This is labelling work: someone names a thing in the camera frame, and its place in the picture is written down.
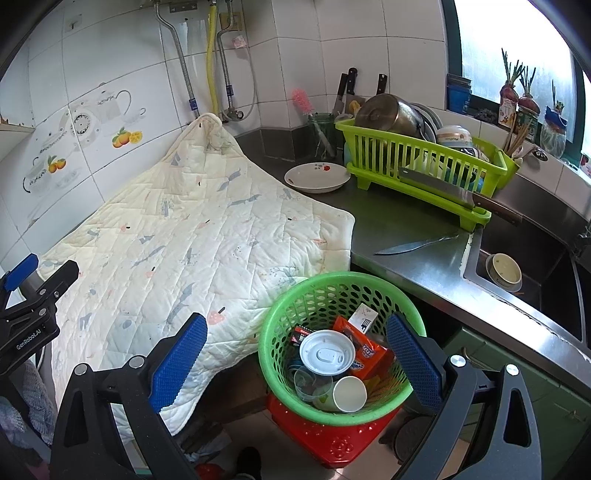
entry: jar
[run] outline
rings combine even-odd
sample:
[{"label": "jar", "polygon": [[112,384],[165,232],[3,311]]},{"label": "jar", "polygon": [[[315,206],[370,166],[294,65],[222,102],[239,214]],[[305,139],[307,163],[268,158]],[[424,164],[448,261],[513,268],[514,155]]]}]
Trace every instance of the jar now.
[{"label": "jar", "polygon": [[566,148],[566,127],[567,120],[562,118],[558,112],[546,107],[544,125],[540,133],[540,144],[544,150],[556,158],[562,157]]}]

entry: plastic cup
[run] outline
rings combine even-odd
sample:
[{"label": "plastic cup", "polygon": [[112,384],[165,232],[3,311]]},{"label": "plastic cup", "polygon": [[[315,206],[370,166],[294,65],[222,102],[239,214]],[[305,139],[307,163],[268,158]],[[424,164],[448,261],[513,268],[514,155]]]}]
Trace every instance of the plastic cup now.
[{"label": "plastic cup", "polygon": [[333,380],[332,377],[315,375],[302,367],[294,374],[294,385],[297,396],[306,403],[312,403],[317,397],[330,391]]}]

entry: white cup lid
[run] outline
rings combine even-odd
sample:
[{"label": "white cup lid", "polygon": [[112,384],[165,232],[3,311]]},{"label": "white cup lid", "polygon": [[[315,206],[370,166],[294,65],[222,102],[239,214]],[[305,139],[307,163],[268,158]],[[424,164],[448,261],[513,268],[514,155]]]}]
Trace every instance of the white cup lid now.
[{"label": "white cup lid", "polygon": [[340,375],[353,364],[355,347],[342,333],[318,330],[302,341],[300,358],[317,375]]}]

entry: green dish rack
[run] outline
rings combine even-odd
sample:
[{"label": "green dish rack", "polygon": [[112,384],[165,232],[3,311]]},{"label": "green dish rack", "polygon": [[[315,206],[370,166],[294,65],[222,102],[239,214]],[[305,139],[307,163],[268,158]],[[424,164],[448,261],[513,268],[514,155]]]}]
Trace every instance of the green dish rack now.
[{"label": "green dish rack", "polygon": [[473,232],[477,224],[486,225],[491,219],[491,213],[481,207],[466,208],[454,197],[444,196],[441,191],[430,189],[426,185],[401,181],[398,168],[419,171],[465,190],[479,191],[487,197],[492,197],[497,187],[506,185],[509,176],[517,170],[512,168],[509,171],[509,159],[501,149],[480,138],[472,138],[474,146],[491,163],[424,140],[356,127],[354,121],[355,119],[337,122],[336,128],[345,136],[352,159],[347,170],[357,177],[357,186],[360,189],[367,190],[375,182],[432,203],[458,215],[460,227],[469,232]]}]

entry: frosted window glass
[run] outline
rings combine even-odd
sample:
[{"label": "frosted window glass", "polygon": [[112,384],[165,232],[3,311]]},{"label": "frosted window glass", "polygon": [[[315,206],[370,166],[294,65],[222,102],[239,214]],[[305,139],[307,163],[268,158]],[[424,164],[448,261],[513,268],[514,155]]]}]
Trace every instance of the frosted window glass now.
[{"label": "frosted window glass", "polygon": [[585,83],[585,132],[583,135],[582,152],[591,157],[591,82],[583,74]]},{"label": "frosted window glass", "polygon": [[[464,77],[472,80],[472,93],[496,103],[506,75],[501,48],[509,61],[537,68],[531,94],[544,121],[546,105],[552,105],[552,80],[556,99],[566,107],[563,116],[569,121],[567,138],[573,140],[576,114],[576,88],[570,49],[550,21],[528,0],[455,0],[462,39]],[[519,80],[515,90],[521,96]]]}]

